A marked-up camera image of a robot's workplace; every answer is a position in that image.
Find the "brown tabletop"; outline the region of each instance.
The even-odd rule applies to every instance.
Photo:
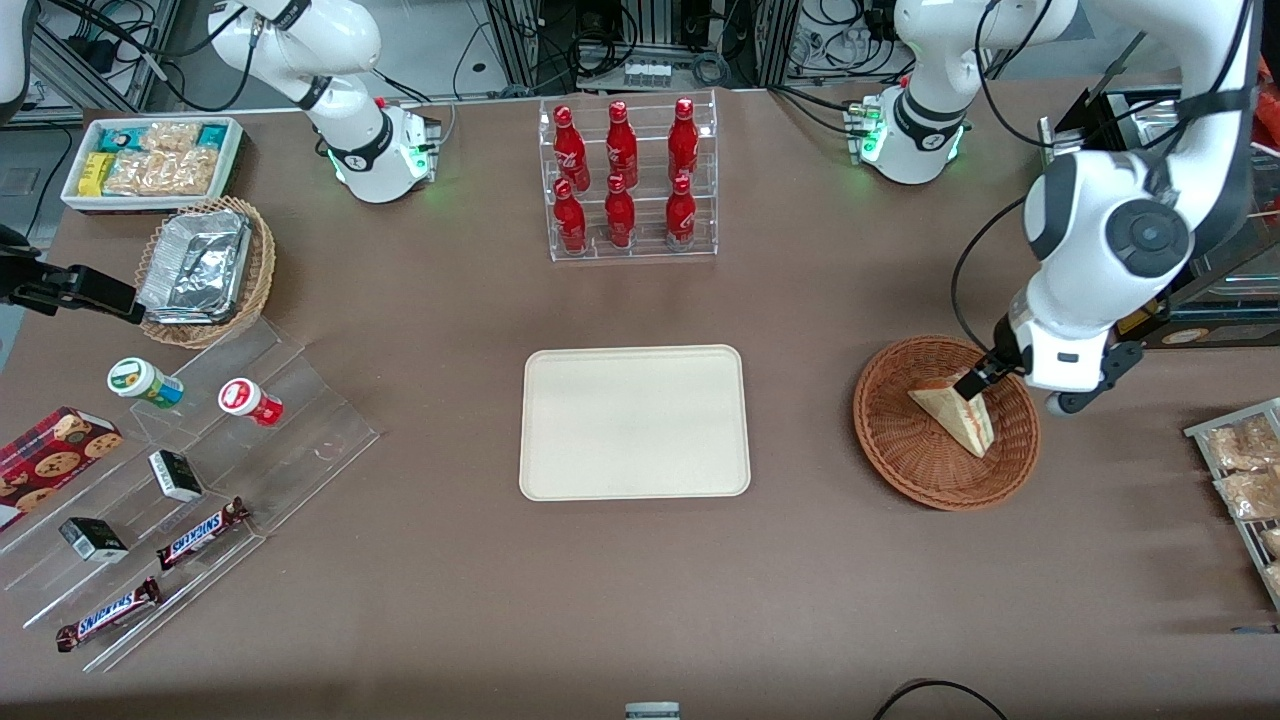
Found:
[[[996,92],[1032,128],[1084,85]],[[900,187],[765,92],[718,100],[721,255],[640,268],[549,263],[536,101],[463,106],[439,182],[385,206],[334,181],[301,113],[242,117],[236,193],[279,245],[266,314],[387,436],[111,673],[82,675],[0,593],[0,716],[608,719],[677,700],[691,720],[845,719],[920,676],[1014,717],[1277,712],[1280,638],[1228,634],[1274,615],[1180,432],[1280,395],[1275,352],[1155,354],[1044,423],[1007,503],[915,505],[859,451],[854,382],[891,341],[959,334],[952,264],[1037,151],[979,101],[943,177]],[[69,211],[52,260],[132,277],[155,223]],[[1033,270],[1010,219],[966,269],[974,324]],[[28,315],[19,337],[0,437],[63,404],[123,414],[102,373],[124,355],[187,357],[87,311]],[[744,360],[746,493],[521,496],[530,354],[721,342]],[[891,717],[987,716],[918,694]]]

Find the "brown wicker basket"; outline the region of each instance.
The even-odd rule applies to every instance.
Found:
[[[271,292],[271,273],[275,272],[275,240],[271,237],[271,228],[266,227],[262,215],[243,200],[236,197],[219,197],[206,200],[189,208],[178,210],[178,215],[191,215],[196,213],[212,213],[215,210],[236,210],[253,222],[253,237],[250,240],[248,258],[244,260],[244,279],[241,284],[241,302],[236,315],[220,325],[161,325],[148,320],[142,322],[142,332],[147,337],[165,345],[178,345],[188,350],[204,350],[223,336],[241,332],[252,325],[266,305],[266,296]],[[151,254],[155,252],[156,240],[160,238],[160,228],[151,233],[151,242],[142,252],[142,263],[134,273],[134,286],[142,287],[142,279],[151,266]]]
[[[868,363],[854,392],[854,430],[876,470],[899,492],[938,510],[978,510],[1009,498],[1039,457],[1039,418],[1027,388],[1006,379],[983,393],[996,441],[969,455],[906,393],[972,368],[982,352],[946,336],[896,342]]]

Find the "red bottle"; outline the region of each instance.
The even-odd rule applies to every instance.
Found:
[[[671,182],[676,182],[680,173],[694,177],[698,169],[698,128],[694,126],[694,101],[689,97],[676,100],[676,122],[667,136],[667,155]]]
[[[559,231],[564,252],[581,255],[586,252],[586,215],[582,204],[573,197],[573,186],[564,178],[556,178],[556,228]]]
[[[698,211],[698,204],[689,195],[689,176],[685,173],[676,176],[671,191],[671,197],[667,199],[667,247],[684,252],[694,243],[694,213]]]
[[[586,169],[586,143],[573,127],[573,113],[559,105],[552,113],[556,119],[556,164],[561,176],[573,183],[573,190],[586,192],[591,187],[591,173]]]
[[[609,102],[609,135],[604,147],[609,152],[609,173],[621,174],[627,187],[635,187],[640,182],[636,131],[627,120],[627,104],[621,100]]]
[[[636,231],[636,204],[631,200],[626,178],[621,173],[609,176],[609,196],[604,199],[604,214],[609,218],[609,242],[620,250],[631,247]]]

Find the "acrylic bottle rack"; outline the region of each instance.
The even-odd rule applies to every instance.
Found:
[[[154,575],[164,597],[160,606],[137,611],[68,655],[86,673],[111,669],[378,439],[302,350],[262,319],[212,345],[172,373],[186,386],[182,402],[169,410],[134,404],[116,423],[125,442],[115,452],[0,534],[0,579],[23,626],[49,638],[49,652],[56,652],[59,628]],[[262,428],[218,407],[218,391],[237,377],[283,401],[276,425]],[[161,495],[148,464],[159,448],[187,456],[204,487],[201,498],[178,502]],[[161,574],[156,551],[237,496],[252,516]],[[73,516],[106,520],[128,555],[114,565],[81,560],[58,532]]]
[[[543,170],[543,202],[547,206],[547,236],[552,260],[556,263],[599,263],[599,261],[667,261],[667,260],[707,260],[714,258],[719,249],[719,224],[717,201],[719,182],[717,177],[717,118],[716,95],[701,92],[657,92],[620,96],[627,102],[627,115],[636,132],[636,146],[640,159],[640,182],[631,188],[636,208],[635,241],[627,250],[621,250],[609,242],[608,224],[604,215],[604,200],[608,196],[607,179],[609,161],[604,149],[604,138],[609,132],[611,97],[571,96],[554,101],[544,100],[539,108],[538,149]],[[671,178],[667,172],[667,136],[675,120],[676,100],[690,97],[694,101],[694,124],[698,127],[698,168],[691,181],[690,193],[698,204],[694,215],[694,240],[685,251],[676,252],[667,247],[667,199],[671,196]],[[557,105],[567,105],[573,111],[573,124],[586,143],[586,165],[591,173],[591,184],[577,195],[586,213],[586,252],[570,255],[556,228],[552,208],[556,196],[552,183],[559,177],[556,164],[556,124],[552,110]]]

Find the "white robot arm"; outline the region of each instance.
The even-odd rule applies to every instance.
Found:
[[[210,12],[210,32],[242,6],[253,12],[219,33],[214,49],[233,68],[248,64],[253,77],[307,113],[338,179],[356,197],[388,202],[430,179],[434,155],[422,118],[381,106],[349,77],[372,69],[381,51],[369,10],[349,0],[228,0]]]
[[[1041,268],[996,325],[996,363],[956,386],[965,397],[1019,369],[1056,391],[1052,411],[1079,411],[1140,357],[1132,345],[1116,359],[1115,322],[1243,220],[1261,5],[1111,0],[1106,10],[1176,54],[1180,129],[1165,151],[1080,151],[1036,181],[1023,224]]]
[[[18,113],[27,97],[27,58],[36,15],[32,0],[0,0],[0,126]]]
[[[897,0],[893,28],[915,54],[906,87],[863,100],[863,164],[904,184],[938,177],[955,156],[965,111],[982,90],[974,40],[988,0]],[[982,23],[982,47],[1048,42],[1075,15],[1076,0],[998,3]]]

